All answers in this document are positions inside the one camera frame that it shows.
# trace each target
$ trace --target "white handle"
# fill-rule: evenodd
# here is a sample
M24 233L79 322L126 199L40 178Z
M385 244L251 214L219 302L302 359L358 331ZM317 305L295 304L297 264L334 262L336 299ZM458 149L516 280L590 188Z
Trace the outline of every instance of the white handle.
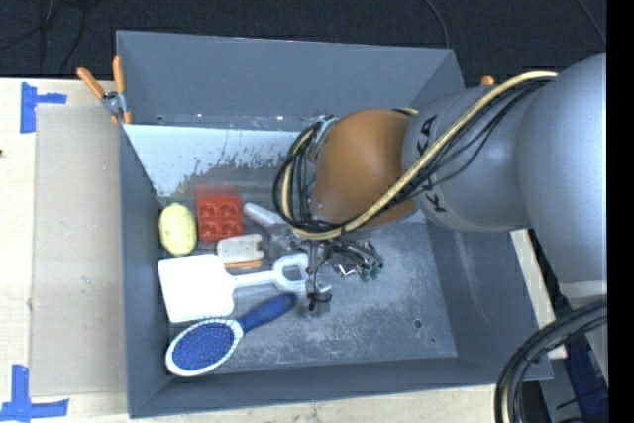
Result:
M263 228L269 228L271 226L277 226L280 224L286 224L275 212L267 210L263 206L256 203L245 203L242 207L242 213L249 217L256 224L260 224Z
M299 280L289 280L284 275L284 270L293 266L296 266L299 269L302 276ZM307 268L308 255L305 253L289 254L279 258L275 263L273 263L273 268L270 271L259 271L257 273L248 273L246 275L236 275L233 279L235 288L274 283L277 289L281 291L304 293L306 292L306 281L303 276Z

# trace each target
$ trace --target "blue tape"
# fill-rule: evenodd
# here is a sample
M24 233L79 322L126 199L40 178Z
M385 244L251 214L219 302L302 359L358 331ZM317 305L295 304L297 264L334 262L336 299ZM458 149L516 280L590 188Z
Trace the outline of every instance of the blue tape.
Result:
M13 365L11 375L11 401L2 403L0 421L30 423L32 418L56 418L66 415L69 399L59 402L31 403L29 369L21 365Z
M64 94L48 93L38 95L38 88L31 86L26 81L22 82L22 104L20 115L20 132L35 133L36 131L36 106L40 103L65 104Z

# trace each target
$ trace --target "yellow cable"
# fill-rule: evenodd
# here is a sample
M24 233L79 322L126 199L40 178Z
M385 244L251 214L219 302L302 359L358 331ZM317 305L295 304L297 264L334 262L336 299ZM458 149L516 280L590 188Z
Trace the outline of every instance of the yellow cable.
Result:
M393 198L398 194L405 186L412 181L416 175L425 167L425 165L442 149L444 145L446 145L455 135L456 133L471 119L473 118L479 111L481 111L488 103L490 103L497 96L506 92L510 88L519 85L525 81L537 78L545 78L545 77L554 77L557 76L556 72L550 71L532 71L526 72L524 74L520 74L519 76L515 76L499 86L493 88L486 95L481 97L478 101L476 101L465 113L463 113L450 127L445 131L429 148L425 154L423 154L420 158L416 160L416 162L407 170L403 175L383 194L368 210L364 213L357 216L353 221L348 223L345 226L340 226L337 228L333 228L328 231L323 231L320 233L312 233L309 231L302 230L300 228L292 228L295 233L298 235L307 238L309 240L330 240L332 238L336 238L338 236L343 235L344 233L350 233L358 228L360 228L367 221L372 219L375 214L380 212L380 210L387 205ZM303 141L297 145L297 149L301 147L301 145L307 139L307 136L303 137ZM286 217L290 218L290 210L287 204L288 197L288 182L290 179L290 171L292 169L292 164L286 169L284 174L284 179L282 181L282 209Z

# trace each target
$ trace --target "white dustpan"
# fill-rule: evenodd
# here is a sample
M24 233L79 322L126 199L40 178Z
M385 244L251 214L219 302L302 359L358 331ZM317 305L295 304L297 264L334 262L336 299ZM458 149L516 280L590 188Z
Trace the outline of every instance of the white dustpan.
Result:
M299 280L284 275L294 266L302 275ZM169 321L181 323L228 316L234 310L234 289L239 287L272 283L281 291L305 294L307 268L308 255L297 253L279 258L270 271L231 275L222 259L208 254L160 260L158 277Z

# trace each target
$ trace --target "white plastic object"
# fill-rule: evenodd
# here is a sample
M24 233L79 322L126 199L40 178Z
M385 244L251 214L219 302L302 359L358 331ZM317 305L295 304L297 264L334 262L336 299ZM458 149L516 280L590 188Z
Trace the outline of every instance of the white plastic object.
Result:
M299 280L284 275L291 267L299 268ZM308 255L296 253L279 258L270 271L230 275L219 256L206 254L160 260L158 277L169 321L182 323L228 316L234 310L234 289L240 287L272 283L281 291L305 294L307 268Z
M263 228L286 224L284 219L282 219L278 214L271 212L256 203L245 203L242 207L242 213L256 224L260 224Z
M223 263L261 260L264 252L260 250L262 235L253 233L239 237L224 238L218 241L216 251Z

